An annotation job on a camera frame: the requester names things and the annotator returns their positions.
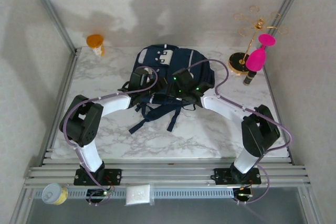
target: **navy backpack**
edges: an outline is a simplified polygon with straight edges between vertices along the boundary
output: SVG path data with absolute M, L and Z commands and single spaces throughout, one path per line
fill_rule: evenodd
M 173 83 L 173 73 L 182 68 L 188 68 L 190 65 L 204 59 L 206 59 L 204 55 L 196 50 L 179 48 L 177 46 L 167 44 L 152 45 L 144 48 L 138 54 L 133 71 L 139 66 L 152 67 L 156 70 L 159 78 L 165 78 L 167 83 L 171 84 Z M 199 65 L 191 68 L 189 71 L 193 79 L 198 83 L 207 82 L 212 87 L 214 86 L 215 74 L 210 68 L 209 62 L 200 63 Z M 160 104 L 160 106 L 154 109 L 148 104 Z M 167 95 L 166 88 L 159 90 L 153 95 L 142 97 L 135 110 L 137 112 L 141 110 L 144 119 L 131 128 L 129 132 L 133 134 L 141 128 L 145 122 L 157 120 L 169 112 L 175 111 L 175 115 L 172 117 L 167 128 L 167 130 L 171 132 L 181 108 L 187 105 L 190 105 L 190 103 Z

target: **cable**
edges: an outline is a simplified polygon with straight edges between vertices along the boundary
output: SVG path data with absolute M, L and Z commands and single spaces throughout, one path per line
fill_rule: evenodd
M 96 97 L 96 98 L 91 98 L 91 99 L 88 99 L 88 100 L 85 100 L 85 101 L 81 101 L 81 102 L 77 103 L 77 104 L 76 104 L 76 105 L 75 105 L 75 106 L 74 106 L 74 107 L 67 113 L 67 115 L 66 115 L 65 118 L 64 118 L 62 131 L 63 131 L 63 135 L 64 135 L 64 138 L 65 138 L 66 142 L 67 142 L 70 146 L 74 147 L 74 149 L 75 149 L 75 151 L 76 151 L 76 154 L 77 154 L 77 156 L 78 156 L 78 158 L 79 158 L 80 164 L 81 164 L 82 167 L 85 169 L 85 171 L 87 172 L 87 174 L 89 175 L 89 177 L 92 179 L 92 181 L 93 181 L 97 186 L 99 186 L 103 191 L 105 191 L 105 192 L 108 194 L 108 199 L 105 200 L 105 201 L 102 201 L 102 202 L 100 202 L 100 203 L 96 203 L 96 206 L 105 204 L 105 202 L 107 202 L 107 201 L 110 199 L 111 194 L 106 190 L 106 188 L 104 188 L 104 187 L 103 187 L 103 186 L 102 186 L 102 185 L 101 185 L 101 184 L 100 184 L 100 183 L 99 183 L 99 182 L 92 176 L 90 169 L 89 169 L 89 168 L 86 166 L 86 164 L 85 164 L 85 161 L 84 161 L 84 158 L 83 158 L 81 152 L 78 150 L 78 144 L 76 144 L 76 143 L 72 143 L 72 142 L 70 141 L 70 139 L 68 138 L 68 135 L 67 135 L 67 124 L 68 124 L 69 118 L 70 118 L 70 116 L 72 115 L 72 113 L 74 113 L 80 106 L 82 106 L 82 105 L 84 105 L 84 104 L 86 104 L 86 103 L 88 103 L 88 102 L 95 102 L 95 101 L 98 101 L 98 100 L 104 100 L 104 99 L 108 99 L 108 98 L 116 97 L 116 96 L 118 96 L 118 95 L 124 95 L 124 94 L 132 94 L 132 93 L 143 92 L 143 91 L 146 91 L 146 90 L 151 89 L 152 87 L 154 87 L 155 84 L 156 84 L 156 82 L 157 82 L 157 79 L 158 79 L 158 76 L 157 76 L 158 74 L 156 73 L 156 71 L 155 71 L 153 68 L 151 68 L 151 67 L 147 67 L 147 66 L 140 66 L 140 67 L 137 67 L 137 68 L 148 68 L 148 69 L 152 70 L 152 72 L 153 72 L 154 75 L 155 75 L 155 80 L 154 80 L 153 84 L 151 84 L 149 87 L 144 88 L 144 89 L 133 90 L 133 91 L 127 91 L 127 92 L 121 92 L 121 93 L 113 93 L 113 94 L 104 95 L 104 96 L 102 96 L 102 97 Z
M 289 131 L 282 125 L 282 124 L 277 123 L 277 122 L 275 122 L 274 120 L 272 120 L 272 119 L 270 119 L 270 118 L 268 118 L 268 117 L 266 117 L 266 116 L 264 116 L 264 115 L 262 115 L 262 114 L 260 114 L 260 113 L 258 113 L 258 112 L 256 112 L 256 111 L 254 111 L 254 110 L 251 110 L 251 109 L 249 109 L 249 108 L 244 108 L 242 105 L 240 105 L 240 104 L 238 104 L 238 103 L 236 103 L 236 102 L 234 102 L 234 101 L 232 101 L 232 100 L 230 100 L 230 99 L 228 99 L 228 98 L 225 98 L 225 97 L 223 97 L 223 96 L 221 96 L 221 95 L 219 94 L 219 92 L 218 92 L 218 88 L 219 88 L 222 84 L 224 84 L 224 83 L 228 80 L 228 77 L 229 77 L 229 70 L 228 70 L 227 66 L 226 66 L 222 61 L 217 60 L 217 59 L 205 59 L 205 60 L 201 60 L 201 61 L 198 61 L 198 62 L 192 64 L 192 65 L 189 66 L 187 69 L 193 68 L 193 67 L 197 66 L 198 64 L 201 64 L 201 63 L 204 63 L 204 62 L 208 62 L 208 61 L 218 62 L 218 63 L 220 63 L 220 64 L 224 67 L 224 69 L 226 70 L 226 77 L 225 77 L 225 79 L 224 79 L 222 82 L 220 82 L 220 83 L 215 87 L 215 93 L 216 93 L 216 95 L 219 96 L 220 99 L 222 99 L 222 100 L 224 100 L 224 101 L 226 101 L 226 102 L 228 102 L 228 103 L 230 103 L 230 104 L 232 104 L 232 105 L 234 105 L 234 106 L 236 106 L 236 107 L 238 107 L 238 108 L 240 108 L 240 109 L 242 109 L 242 110 L 246 110 L 246 111 L 248 111 L 248 112 L 250 112 L 250 113 L 255 114 L 256 116 L 259 116 L 259 117 L 265 119 L 266 121 L 268 121 L 268 122 L 270 122 L 270 123 L 272 123 L 272 124 L 274 124 L 274 125 L 280 127 L 283 131 L 285 131 L 285 132 L 289 135 L 289 141 L 288 141 L 287 143 L 285 143 L 285 144 L 282 145 L 282 146 L 278 146 L 278 147 L 275 147 L 275 148 L 271 148 L 271 149 L 267 150 L 267 151 L 265 152 L 265 154 L 267 154 L 267 153 L 269 153 L 269 152 L 271 152 L 271 151 L 275 151 L 275 150 L 279 150 L 279 149 L 281 149 L 281 148 L 285 148 L 285 147 L 287 147 L 287 146 L 292 142 L 292 140 L 293 140 L 293 136 L 292 136 L 292 134 L 291 134 L 291 133 L 290 133 L 290 132 L 289 132 Z M 153 68 L 151 68 L 151 67 L 147 67 L 147 66 L 140 66 L 140 67 L 138 67 L 138 68 L 149 68 L 150 70 L 152 70 L 152 72 L 153 72 L 154 75 L 155 75 L 155 81 L 154 81 L 154 83 L 151 84 L 149 87 L 144 88 L 144 89 L 133 90 L 133 91 L 127 91 L 127 92 L 121 92 L 121 93 L 113 93 L 113 94 L 104 95 L 104 96 L 102 96 L 102 97 L 92 98 L 92 99 L 88 99 L 88 100 L 79 102 L 79 103 L 76 104 L 76 105 L 75 105 L 75 106 L 68 112 L 68 114 L 65 116 L 64 123 L 63 123 L 63 127 L 62 127 L 63 134 L 64 134 L 64 138 L 65 138 L 66 142 L 67 142 L 70 146 L 74 147 L 74 149 L 75 149 L 75 151 L 76 151 L 76 154 L 77 154 L 77 156 L 78 156 L 78 158 L 79 158 L 79 160 L 80 160 L 80 163 L 81 163 L 81 165 L 83 166 L 83 168 L 86 170 L 86 172 L 87 172 L 87 174 L 89 175 L 89 177 L 92 179 L 92 181 L 93 181 L 97 186 L 99 186 L 102 190 L 106 191 L 107 193 L 108 193 L 108 191 L 107 191 L 107 190 L 106 190 L 106 189 L 105 189 L 105 188 L 104 188 L 104 187 L 103 187 L 97 180 L 95 180 L 95 178 L 91 175 L 91 172 L 90 172 L 89 168 L 88 168 L 88 167 L 86 166 L 86 164 L 85 164 L 84 158 L 82 157 L 80 151 L 78 150 L 78 145 L 75 144 L 75 143 L 72 143 L 72 142 L 69 140 L 69 138 L 68 138 L 68 136 L 67 136 L 67 129 L 66 129 L 66 126 L 67 126 L 67 123 L 68 123 L 69 118 L 70 118 L 70 116 L 72 115 L 72 113 L 75 112 L 80 106 L 82 106 L 82 105 L 84 105 L 84 104 L 86 104 L 86 103 L 88 103 L 88 102 L 95 102 L 95 101 L 98 101 L 98 100 L 104 100 L 104 99 L 108 99 L 108 98 L 116 97 L 116 96 L 118 96 L 118 95 L 124 95 L 124 94 L 131 94 L 131 93 L 143 92 L 143 91 L 149 90 L 149 89 L 151 89 L 153 86 L 155 86 L 155 84 L 156 84 L 156 82 L 157 82 L 157 79 L 158 79 L 158 76 L 157 76 L 158 74 L 156 73 L 156 71 L 155 71 Z
M 266 170 L 265 170 L 264 168 L 262 168 L 260 165 L 257 165 L 257 167 L 258 167 L 260 170 L 262 170 L 262 172 L 265 174 L 266 179 L 267 179 L 267 187 L 266 187 L 266 190 L 263 192 L 262 195 L 260 195 L 258 198 L 254 199 L 254 200 L 252 200 L 252 201 L 245 202 L 245 204 L 251 204 L 251 203 L 254 203 L 254 202 L 256 202 L 256 201 L 262 199 L 262 198 L 266 195 L 266 193 L 268 192 L 268 190 L 269 190 L 269 175 L 267 174 Z
M 252 190 L 253 181 L 250 180 L 250 182 L 251 182 L 251 187 L 250 187 L 250 189 L 251 189 L 251 194 L 253 195 L 253 190 Z
M 221 96 L 221 95 L 219 94 L 218 88 L 219 88 L 221 85 L 223 85 L 223 84 L 227 81 L 227 79 L 228 79 L 228 77 L 229 77 L 229 70 L 228 70 L 227 66 L 226 66 L 222 61 L 220 61 L 220 60 L 216 60 L 216 59 L 206 59 L 206 60 L 201 60 L 201 61 L 199 61 L 199 62 L 197 62 L 197 63 L 195 63 L 195 64 L 192 64 L 192 65 L 191 65 L 189 68 L 187 68 L 187 69 L 190 69 L 190 68 L 192 68 L 192 67 L 194 67 L 194 66 L 196 66 L 196 65 L 198 65 L 198 64 L 200 64 L 200 63 L 207 62 L 207 61 L 215 61 L 215 62 L 220 63 L 220 64 L 224 67 L 224 69 L 225 69 L 225 71 L 226 71 L 226 77 L 225 77 L 225 79 L 224 79 L 222 82 L 220 82 L 220 83 L 215 87 L 215 94 L 216 94 L 217 96 L 219 96 L 220 99 L 222 99 L 222 100 L 224 100 L 224 101 L 226 101 L 226 102 L 228 102 L 228 103 L 230 103 L 230 104 L 232 104 L 232 105 L 234 105 L 234 106 L 236 106 L 236 107 L 238 107 L 238 108 L 240 108 L 240 109 L 242 109 L 242 110 L 248 111 L 248 112 L 253 113 L 254 115 L 256 115 L 256 116 L 258 116 L 258 117 L 260 117 L 260 118 L 265 119 L 266 121 L 268 121 L 268 122 L 270 122 L 270 123 L 272 123 L 272 124 L 278 126 L 279 128 L 281 128 L 283 131 L 285 131 L 285 132 L 288 134 L 288 136 L 289 136 L 289 140 L 288 140 L 287 143 L 285 143 L 285 144 L 282 145 L 282 146 L 274 147 L 274 148 L 271 148 L 271 149 L 265 151 L 264 155 L 266 155 L 266 154 L 269 153 L 269 152 L 276 151 L 276 150 L 279 150 L 279 149 L 282 149 L 282 148 L 286 148 L 287 146 L 289 146 L 289 145 L 292 143 L 292 141 L 293 141 L 293 139 L 294 139 L 294 136 L 293 136 L 293 135 L 289 132 L 289 130 L 288 130 L 286 127 L 284 127 L 282 124 L 280 124 L 280 123 L 278 123 L 278 122 L 272 120 L 271 118 L 268 118 L 267 116 L 264 116 L 264 115 L 260 114 L 260 113 L 257 112 L 257 111 L 251 110 L 251 109 L 249 109 L 249 108 L 244 108 L 244 107 L 243 107 L 242 105 L 240 105 L 239 103 L 236 103 L 236 102 L 234 102 L 234 101 L 232 101 L 232 100 L 230 100 L 230 99 L 228 99 L 228 98 L 225 98 L 225 97 L 223 97 L 223 96 Z M 266 193 L 267 193 L 268 190 L 269 190 L 269 176 L 268 176 L 267 172 L 266 172 L 265 169 L 262 168 L 260 165 L 257 165 L 257 167 L 260 168 L 260 169 L 264 172 L 264 174 L 265 174 L 265 176 L 266 176 L 266 178 L 267 178 L 267 187 L 266 187 L 266 190 L 264 191 L 264 193 L 263 193 L 260 197 L 254 199 L 254 200 L 252 200 L 252 201 L 248 201 L 248 202 L 246 202 L 247 204 L 254 203 L 254 202 L 256 202 L 256 201 L 262 199 L 263 196 L 265 196 Z
M 96 191 L 94 191 L 94 192 L 92 192 L 91 194 L 90 194 L 90 197 L 89 197 L 89 205 L 91 206 L 91 200 L 92 200 L 92 197 L 96 194 L 96 193 L 98 193 L 98 192 L 100 192 L 101 190 L 96 190 Z M 110 200 L 110 198 L 111 198 L 111 193 L 107 193 L 107 199 L 106 200 L 102 200 L 101 202 L 97 202 L 97 203 L 95 203 L 95 206 L 100 206 L 100 205 L 104 205 L 105 203 L 107 203 L 109 200 Z
M 289 136 L 289 140 L 288 140 L 287 143 L 285 143 L 285 144 L 282 145 L 282 146 L 274 147 L 274 148 L 271 148 L 271 149 L 265 151 L 264 155 L 266 155 L 266 154 L 269 153 L 269 152 L 276 151 L 276 150 L 279 150 L 279 149 L 282 149 L 282 148 L 286 148 L 287 146 L 289 146 L 289 145 L 292 143 L 292 141 L 293 141 L 293 139 L 294 139 L 294 136 L 293 136 L 293 135 L 289 132 L 289 130 L 288 130 L 286 127 L 284 127 L 282 124 L 280 124 L 280 123 L 278 123 L 278 122 L 272 120 L 271 118 L 268 118 L 267 116 L 264 116 L 264 115 L 260 114 L 260 113 L 257 112 L 257 111 L 251 110 L 251 109 L 249 109 L 249 108 L 245 108 L 245 107 L 243 107 L 242 105 L 240 105 L 239 103 L 236 103 L 236 102 L 234 102 L 234 101 L 232 101 L 232 100 L 230 100 L 230 99 L 228 99 L 228 98 L 225 98 L 225 97 L 223 97 L 223 96 L 220 95 L 220 93 L 219 93 L 219 91 L 218 91 L 218 88 L 219 88 L 221 85 L 223 85 L 223 84 L 227 81 L 227 79 L 229 78 L 229 69 L 227 68 L 227 66 L 226 66 L 222 61 L 220 61 L 220 60 L 216 60 L 216 59 L 205 59 L 205 60 L 201 60 L 201 61 L 198 61 L 198 62 L 192 64 L 192 65 L 191 65 L 190 67 L 188 67 L 187 69 L 190 69 L 190 68 L 192 68 L 192 67 L 197 66 L 198 64 L 201 64 L 201 63 L 203 63 L 203 62 L 207 62 L 207 61 L 214 61 L 214 62 L 218 62 L 218 63 L 220 63 L 220 64 L 224 67 L 224 69 L 225 69 L 225 71 L 226 71 L 226 77 L 225 77 L 225 79 L 224 79 L 222 82 L 220 82 L 220 83 L 215 87 L 215 93 L 216 93 L 217 96 L 219 96 L 220 99 L 222 99 L 222 100 L 224 100 L 224 101 L 226 101 L 226 102 L 228 102 L 228 103 L 230 103 L 230 104 L 232 104 L 232 105 L 234 105 L 234 106 L 240 108 L 241 110 L 248 111 L 248 112 L 250 112 L 250 113 L 252 113 L 252 114 L 254 114 L 254 115 L 256 115 L 256 116 L 258 116 L 258 117 L 260 117 L 260 118 L 265 119 L 266 121 L 268 121 L 268 122 L 270 122 L 270 123 L 272 123 L 272 124 L 278 126 L 279 128 L 281 128 L 281 129 L 282 129 L 284 132 L 286 132 L 287 135 Z

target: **marble surface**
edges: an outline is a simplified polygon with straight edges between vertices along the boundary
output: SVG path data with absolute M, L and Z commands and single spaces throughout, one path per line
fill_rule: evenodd
M 97 57 L 88 47 L 83 47 L 68 94 L 66 108 L 78 94 L 94 98 L 116 92 L 129 80 L 135 57 L 143 47 L 107 47 L 103 57 Z M 193 47 L 207 58 L 227 63 L 228 57 L 245 48 Z M 211 62 L 216 83 L 223 80 L 225 71 L 220 64 Z M 250 86 L 243 85 L 244 76 L 230 73 L 221 86 L 222 94 L 248 106 L 268 106 L 275 116 L 275 109 L 266 84 L 264 73 L 259 72 Z M 145 123 L 133 135 L 128 129 L 142 120 L 134 108 L 118 111 L 102 118 L 96 145 L 102 158 L 211 158 L 237 157 L 243 148 L 240 125 L 216 114 L 196 108 L 182 110 L 173 132 L 166 130 L 174 112 Z M 283 144 L 281 137 L 274 146 Z M 286 149 L 269 153 L 269 157 L 288 157 Z M 67 145 L 61 132 L 54 141 L 51 158 L 73 158 L 75 151 Z

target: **pink silicone cup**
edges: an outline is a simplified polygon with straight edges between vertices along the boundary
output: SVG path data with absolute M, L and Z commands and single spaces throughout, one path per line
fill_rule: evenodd
M 259 41 L 263 45 L 263 47 L 271 47 L 274 46 L 277 42 L 272 35 L 269 34 L 261 34 L 259 36 Z
M 254 72 L 261 70 L 266 62 L 266 52 L 264 48 L 260 48 L 252 52 L 247 58 L 246 67 Z
M 274 46 L 277 42 L 274 37 L 269 34 L 261 34 L 259 36 L 259 41 L 263 46 L 252 52 L 246 61 L 246 67 L 254 72 L 261 70 L 266 62 L 265 47 Z

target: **orange cup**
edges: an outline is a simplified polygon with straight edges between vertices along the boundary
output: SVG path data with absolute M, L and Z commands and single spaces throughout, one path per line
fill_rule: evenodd
M 103 56 L 105 54 L 105 48 L 103 45 L 104 38 L 99 34 L 90 35 L 86 39 L 86 43 L 97 56 Z

